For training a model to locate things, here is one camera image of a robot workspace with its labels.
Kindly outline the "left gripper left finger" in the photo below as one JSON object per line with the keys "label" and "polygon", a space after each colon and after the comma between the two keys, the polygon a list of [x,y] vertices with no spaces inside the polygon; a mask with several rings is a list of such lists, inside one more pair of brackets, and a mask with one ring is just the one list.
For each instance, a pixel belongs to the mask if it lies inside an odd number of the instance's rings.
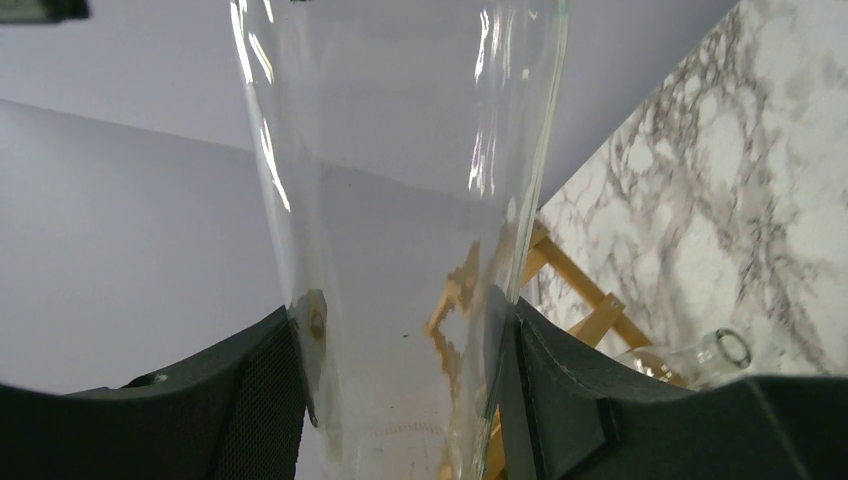
{"label": "left gripper left finger", "polygon": [[3,386],[5,479],[291,479],[306,410],[284,308],[119,388]]}

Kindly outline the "tall clear glass bottle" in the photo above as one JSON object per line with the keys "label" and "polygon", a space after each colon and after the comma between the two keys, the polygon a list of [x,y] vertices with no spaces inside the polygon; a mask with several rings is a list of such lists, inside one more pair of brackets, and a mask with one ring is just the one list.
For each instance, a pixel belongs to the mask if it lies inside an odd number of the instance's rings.
{"label": "tall clear glass bottle", "polygon": [[233,1],[329,479],[480,479],[565,1]]}

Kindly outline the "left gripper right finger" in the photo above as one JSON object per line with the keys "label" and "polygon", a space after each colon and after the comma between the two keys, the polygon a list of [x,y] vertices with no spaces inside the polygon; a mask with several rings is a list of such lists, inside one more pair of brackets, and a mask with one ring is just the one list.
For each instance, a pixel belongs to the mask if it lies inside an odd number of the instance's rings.
{"label": "left gripper right finger", "polygon": [[496,399],[512,479],[843,479],[847,381],[747,376],[706,392],[631,370],[503,303]]}

